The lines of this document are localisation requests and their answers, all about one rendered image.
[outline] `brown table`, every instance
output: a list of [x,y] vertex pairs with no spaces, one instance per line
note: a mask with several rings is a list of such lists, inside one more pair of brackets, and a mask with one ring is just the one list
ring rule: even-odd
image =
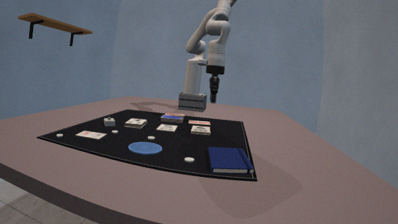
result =
[[[398,223],[396,188],[280,111],[177,104],[122,97],[1,120],[0,178],[98,223]],[[243,121],[258,182],[163,172],[37,139],[124,109]]]

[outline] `blue circle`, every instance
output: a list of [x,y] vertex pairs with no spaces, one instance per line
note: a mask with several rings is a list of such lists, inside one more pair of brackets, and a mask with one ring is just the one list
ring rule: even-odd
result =
[[129,145],[129,150],[142,155],[151,155],[160,153],[162,147],[152,142],[134,142]]

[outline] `tiled floor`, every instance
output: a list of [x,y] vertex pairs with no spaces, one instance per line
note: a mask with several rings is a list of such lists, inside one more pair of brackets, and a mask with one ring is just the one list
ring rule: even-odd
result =
[[96,224],[0,179],[1,224]]

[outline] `shelf bracket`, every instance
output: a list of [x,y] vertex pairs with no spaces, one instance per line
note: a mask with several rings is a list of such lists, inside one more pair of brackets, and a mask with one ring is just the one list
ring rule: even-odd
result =
[[70,44],[69,44],[69,46],[71,46],[71,45],[73,44],[73,35],[75,35],[75,34],[82,34],[82,33],[83,33],[83,31],[71,33],[71,34],[70,34]]
[[29,39],[33,38],[33,25],[38,24],[38,23],[44,23],[44,20],[31,22],[31,28],[29,29]]

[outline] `wooden shelf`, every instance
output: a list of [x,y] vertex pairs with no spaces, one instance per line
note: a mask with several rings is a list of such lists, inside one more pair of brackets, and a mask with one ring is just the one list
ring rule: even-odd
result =
[[50,19],[47,17],[43,17],[42,15],[38,15],[36,13],[29,13],[26,15],[21,15],[18,17],[18,19],[31,22],[31,29],[29,31],[29,38],[31,39],[33,37],[33,25],[35,24],[40,24],[42,26],[50,27],[50,28],[56,28],[57,30],[62,30],[65,32],[70,32],[70,46],[73,43],[73,35],[78,34],[78,35],[84,35],[84,34],[91,34],[93,33],[90,30],[86,30],[80,27],[75,27],[60,21],[56,21],[54,19]]

